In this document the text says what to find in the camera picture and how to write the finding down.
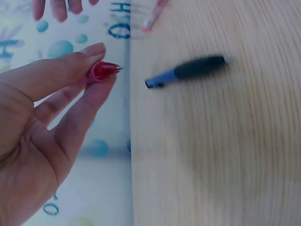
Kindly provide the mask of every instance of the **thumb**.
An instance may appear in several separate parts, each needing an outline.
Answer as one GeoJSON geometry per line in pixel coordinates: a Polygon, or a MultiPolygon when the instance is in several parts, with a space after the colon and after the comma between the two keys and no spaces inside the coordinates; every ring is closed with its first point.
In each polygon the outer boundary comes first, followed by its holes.
{"type": "Polygon", "coordinates": [[[33,102],[38,101],[79,81],[104,55],[104,44],[94,44],[80,52],[39,60],[5,72],[0,76],[0,83],[20,91],[33,102]]]}

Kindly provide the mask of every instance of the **light wood surface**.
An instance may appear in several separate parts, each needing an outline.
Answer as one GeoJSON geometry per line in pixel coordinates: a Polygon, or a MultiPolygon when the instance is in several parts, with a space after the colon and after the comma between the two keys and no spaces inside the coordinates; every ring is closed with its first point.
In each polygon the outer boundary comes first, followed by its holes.
{"type": "Polygon", "coordinates": [[[131,130],[135,226],[300,226],[301,1],[170,0],[131,40],[131,130]],[[213,53],[233,62],[146,89],[213,53]]]}

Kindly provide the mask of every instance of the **hand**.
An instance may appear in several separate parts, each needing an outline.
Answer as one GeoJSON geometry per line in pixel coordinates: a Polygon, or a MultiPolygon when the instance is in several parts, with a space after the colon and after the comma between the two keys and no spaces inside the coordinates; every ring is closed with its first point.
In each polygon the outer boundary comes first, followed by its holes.
{"type": "Polygon", "coordinates": [[[84,89],[76,82],[104,54],[100,43],[0,74],[0,225],[22,224],[67,177],[116,76],[88,85],[59,124],[47,126],[84,89]]]}
{"type": "MultiPolygon", "coordinates": [[[[89,0],[91,5],[95,5],[99,0],[89,0]]],[[[46,0],[32,0],[32,12],[35,20],[40,20],[44,15],[46,0]]],[[[68,0],[71,12],[78,14],[83,11],[81,0],[68,0]]],[[[52,15],[58,21],[67,19],[67,7],[65,0],[50,0],[52,15]]]]}

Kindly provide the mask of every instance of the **red pen cap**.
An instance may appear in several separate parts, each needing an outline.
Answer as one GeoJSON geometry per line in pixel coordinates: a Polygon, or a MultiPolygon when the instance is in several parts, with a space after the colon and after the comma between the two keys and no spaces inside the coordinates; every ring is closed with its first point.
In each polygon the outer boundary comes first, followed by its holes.
{"type": "Polygon", "coordinates": [[[94,63],[86,74],[85,78],[80,82],[93,83],[93,82],[103,82],[110,76],[117,74],[122,67],[117,64],[107,63],[104,61],[97,61],[94,63]]]}

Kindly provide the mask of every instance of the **blue pen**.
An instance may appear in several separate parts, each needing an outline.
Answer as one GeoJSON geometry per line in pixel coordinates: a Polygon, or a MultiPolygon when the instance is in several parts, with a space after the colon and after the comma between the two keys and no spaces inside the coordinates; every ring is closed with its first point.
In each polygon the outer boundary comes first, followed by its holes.
{"type": "Polygon", "coordinates": [[[166,83],[208,75],[226,64],[224,56],[209,56],[186,62],[154,78],[145,80],[147,88],[163,87],[166,83]]]}

